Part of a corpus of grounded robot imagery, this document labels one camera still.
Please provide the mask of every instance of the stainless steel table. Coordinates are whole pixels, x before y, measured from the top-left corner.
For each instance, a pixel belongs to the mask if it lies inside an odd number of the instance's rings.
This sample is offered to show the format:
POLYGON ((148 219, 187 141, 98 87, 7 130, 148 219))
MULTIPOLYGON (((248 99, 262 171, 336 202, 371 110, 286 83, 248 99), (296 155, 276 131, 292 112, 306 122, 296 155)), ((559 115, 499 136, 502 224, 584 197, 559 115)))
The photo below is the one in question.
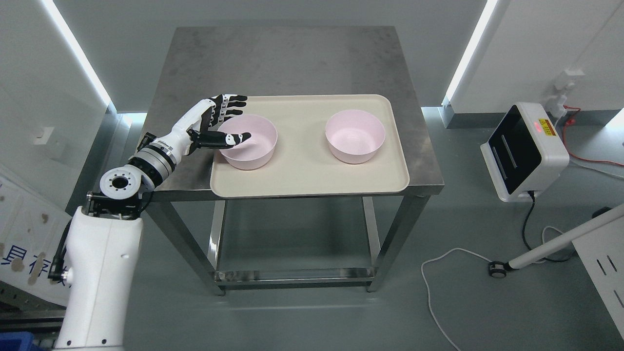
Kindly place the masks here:
POLYGON ((377 290, 431 195, 444 187, 429 133, 393 27, 181 27, 160 75, 144 132, 167 134, 200 99, 248 96, 379 94, 394 111, 410 181, 383 242, 372 194, 362 196, 371 264, 306 270, 221 271, 227 200, 210 189, 213 152, 196 151, 154 193, 147 212, 215 294, 258 287, 365 285, 377 290), (210 249, 203 252, 171 202, 216 200, 210 249))

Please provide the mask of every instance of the caster wheel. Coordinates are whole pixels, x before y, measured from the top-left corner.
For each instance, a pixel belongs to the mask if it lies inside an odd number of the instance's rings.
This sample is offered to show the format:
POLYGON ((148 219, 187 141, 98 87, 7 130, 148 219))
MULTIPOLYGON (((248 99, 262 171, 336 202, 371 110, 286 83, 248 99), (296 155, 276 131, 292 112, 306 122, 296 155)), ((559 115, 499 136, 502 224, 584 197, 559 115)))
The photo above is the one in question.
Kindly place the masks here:
POLYGON ((493 278, 504 278, 507 276, 507 271, 505 270, 505 264, 503 262, 492 261, 488 263, 487 271, 490 277, 493 278))

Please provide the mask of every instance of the blue bin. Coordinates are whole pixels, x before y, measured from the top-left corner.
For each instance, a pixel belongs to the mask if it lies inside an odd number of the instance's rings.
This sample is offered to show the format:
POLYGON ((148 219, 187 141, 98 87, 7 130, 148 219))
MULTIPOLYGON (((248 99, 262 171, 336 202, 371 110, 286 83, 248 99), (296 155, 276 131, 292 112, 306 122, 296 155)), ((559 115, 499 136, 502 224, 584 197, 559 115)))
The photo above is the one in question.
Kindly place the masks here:
POLYGON ((32 344, 33 339, 29 332, 0 333, 0 351, 44 351, 32 344))

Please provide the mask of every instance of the pink bowl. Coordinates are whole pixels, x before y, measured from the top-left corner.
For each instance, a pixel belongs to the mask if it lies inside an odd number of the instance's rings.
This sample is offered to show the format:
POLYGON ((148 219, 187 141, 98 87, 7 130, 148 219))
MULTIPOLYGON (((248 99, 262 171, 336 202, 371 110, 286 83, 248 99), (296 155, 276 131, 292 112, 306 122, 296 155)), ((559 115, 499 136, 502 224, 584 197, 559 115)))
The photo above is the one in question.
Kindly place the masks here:
POLYGON ((251 133, 251 138, 231 149, 220 150, 229 164, 246 171, 265 165, 277 144, 277 129, 271 121, 256 114, 242 114, 225 121, 220 132, 251 133))
POLYGON ((375 155, 386 139, 386 130, 377 117, 366 111, 345 110, 327 121, 325 136, 337 159, 360 164, 375 155))

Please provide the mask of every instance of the metal tabletop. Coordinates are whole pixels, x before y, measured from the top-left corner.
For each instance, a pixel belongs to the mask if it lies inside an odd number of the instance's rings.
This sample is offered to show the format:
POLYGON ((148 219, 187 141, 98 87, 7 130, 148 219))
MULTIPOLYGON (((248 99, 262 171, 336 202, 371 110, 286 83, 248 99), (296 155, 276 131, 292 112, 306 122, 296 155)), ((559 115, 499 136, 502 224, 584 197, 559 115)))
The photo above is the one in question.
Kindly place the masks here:
MULTIPOLYGON (((409 185, 444 187, 394 27, 181 27, 175 31, 144 132, 163 136, 197 101, 247 96, 379 94, 392 104, 409 185)), ((184 158, 154 201, 210 200, 213 151, 184 158)))

